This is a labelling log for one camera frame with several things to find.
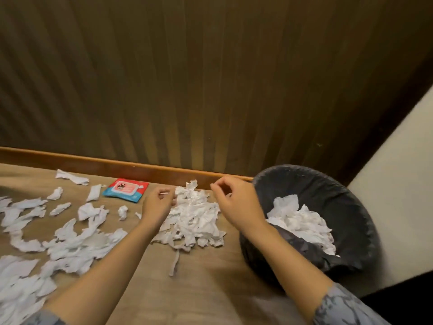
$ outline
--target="trash bag liner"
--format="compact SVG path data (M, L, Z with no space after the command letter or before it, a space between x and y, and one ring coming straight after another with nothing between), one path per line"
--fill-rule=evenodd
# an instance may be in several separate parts
M342 275L362 271L376 258L379 239L370 215L351 191L336 180L304 166L277 165L260 172L252 183L266 218L276 197L296 194L300 207L305 204L325 219L340 257L328 255L320 247L274 227L331 279L338 281ZM266 282L280 286L265 258L242 234L240 245L252 270Z

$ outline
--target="black trash bag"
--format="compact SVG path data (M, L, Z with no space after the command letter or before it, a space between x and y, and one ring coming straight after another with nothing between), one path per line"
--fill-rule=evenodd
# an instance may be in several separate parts
M267 213L276 197L296 194L299 206L305 204L325 219L332 229L336 253L322 249L289 231L274 226L298 252L334 281L347 273L359 272L375 260L379 238L373 221L361 202L343 185L319 171L298 165L277 165L260 172L252 181L260 205ZM280 287L263 255L240 234L245 261L263 280Z

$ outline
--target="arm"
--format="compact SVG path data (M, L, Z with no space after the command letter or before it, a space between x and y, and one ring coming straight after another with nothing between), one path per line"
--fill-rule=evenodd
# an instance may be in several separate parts
M44 308L68 325L105 324L128 286L146 247L175 203L174 188L146 198L143 218L95 267Z
M293 299L307 322L386 323L354 295L334 284L266 222L252 184L223 177L212 184L211 189L224 216L263 254L284 291Z

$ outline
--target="white wall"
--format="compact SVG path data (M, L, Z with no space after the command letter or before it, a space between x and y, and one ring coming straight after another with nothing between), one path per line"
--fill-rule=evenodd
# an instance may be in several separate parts
M362 296L433 269L433 88L349 189L373 218L382 256L348 289Z

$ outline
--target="wet wipes package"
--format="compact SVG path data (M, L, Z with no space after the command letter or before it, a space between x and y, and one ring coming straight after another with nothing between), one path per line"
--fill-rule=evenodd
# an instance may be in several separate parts
M148 182L117 179L102 193L103 196L118 197L137 203L149 186Z

